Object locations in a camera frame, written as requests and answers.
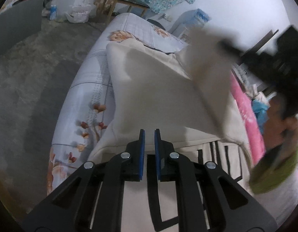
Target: plastic bag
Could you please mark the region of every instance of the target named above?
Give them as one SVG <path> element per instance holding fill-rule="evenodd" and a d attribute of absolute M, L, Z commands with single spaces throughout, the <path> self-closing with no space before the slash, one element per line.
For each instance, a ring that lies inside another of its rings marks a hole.
<path fill-rule="evenodd" d="M 50 7 L 50 20 L 56 19 L 56 9 L 57 9 L 58 0 L 52 0 Z"/>
<path fill-rule="evenodd" d="M 204 11 L 201 9 L 196 9 L 194 16 L 187 20 L 185 24 L 189 26 L 197 25 L 203 27 L 210 20 L 210 16 L 208 16 Z"/>
<path fill-rule="evenodd" d="M 96 9 L 96 6 L 92 4 L 73 6 L 68 13 L 65 12 L 65 15 L 68 21 L 72 23 L 87 22 L 89 13 L 93 9 Z"/>

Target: black strap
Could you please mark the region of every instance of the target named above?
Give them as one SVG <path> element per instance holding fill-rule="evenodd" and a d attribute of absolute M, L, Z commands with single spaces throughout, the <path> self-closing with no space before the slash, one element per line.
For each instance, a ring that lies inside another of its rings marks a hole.
<path fill-rule="evenodd" d="M 239 165 L 240 165 L 240 176 L 235 179 L 236 182 L 242 180 L 242 167 L 241 167 L 241 156 L 240 156 L 240 148 L 238 146 L 238 156 L 239 156 Z"/>
<path fill-rule="evenodd" d="M 226 157 L 226 163 L 227 163 L 227 173 L 230 176 L 231 175 L 231 164 L 229 162 L 229 157 L 228 157 L 228 146 L 224 146 L 225 149 L 225 157 Z"/>
<path fill-rule="evenodd" d="M 198 163 L 201 165 L 204 165 L 204 160 L 203 160 L 203 150 L 197 150 L 198 151 Z"/>
<path fill-rule="evenodd" d="M 144 44 L 144 46 L 148 47 L 149 49 L 155 50 L 155 51 L 160 51 L 160 52 L 163 52 L 163 53 L 165 53 L 166 55 L 169 55 L 169 54 L 174 54 L 173 52 L 164 52 L 164 51 L 161 51 L 161 50 L 159 50 L 159 49 L 156 49 L 156 48 L 150 47 L 149 45 L 146 45 L 146 44 Z"/>
<path fill-rule="evenodd" d="M 156 232 L 167 229 L 179 222 L 178 216 L 162 221 L 158 192 L 158 178 L 156 174 L 155 155 L 147 156 L 147 191 L 151 220 Z"/>

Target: concrete floor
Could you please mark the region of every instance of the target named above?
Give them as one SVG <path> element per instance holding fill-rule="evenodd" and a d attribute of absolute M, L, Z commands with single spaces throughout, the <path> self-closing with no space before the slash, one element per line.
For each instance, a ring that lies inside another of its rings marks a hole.
<path fill-rule="evenodd" d="M 46 197 L 49 150 L 68 89 L 101 32 L 43 19 L 0 56 L 0 179 L 27 210 Z"/>

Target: person's hand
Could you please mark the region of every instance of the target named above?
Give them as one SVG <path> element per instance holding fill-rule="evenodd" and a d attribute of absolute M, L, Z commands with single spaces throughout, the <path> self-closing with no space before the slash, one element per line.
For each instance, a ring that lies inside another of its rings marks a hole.
<path fill-rule="evenodd" d="M 298 146 L 298 120 L 296 117 L 282 119 L 283 101 L 276 96 L 269 102 L 267 110 L 268 120 L 264 124 L 263 139 L 266 150 L 286 142 L 288 149 L 284 149 L 280 159 L 284 160 L 292 155 Z"/>

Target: bed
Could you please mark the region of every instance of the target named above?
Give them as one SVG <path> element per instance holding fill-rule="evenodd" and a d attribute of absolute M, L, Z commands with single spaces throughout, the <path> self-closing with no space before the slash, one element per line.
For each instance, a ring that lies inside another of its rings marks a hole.
<path fill-rule="evenodd" d="M 121 14 L 109 24 L 81 65 L 61 109 L 49 155 L 48 194 L 87 161 L 103 136 L 105 127 L 113 120 L 115 99 L 107 66 L 106 45 L 110 42 L 113 32 L 118 31 L 129 32 L 146 46 L 165 53 L 179 51 L 187 45 L 134 14 Z M 94 109 L 94 105 L 105 105 L 106 110 Z M 88 127 L 97 128 L 83 130 L 82 122 Z M 92 129 L 97 131 L 98 138 Z M 185 155 L 192 161 L 205 163 L 214 160 L 215 147 L 219 155 L 217 161 L 222 168 L 240 185 L 246 185 L 249 170 L 238 145 L 213 140 L 203 147 L 201 153 L 195 151 Z"/>

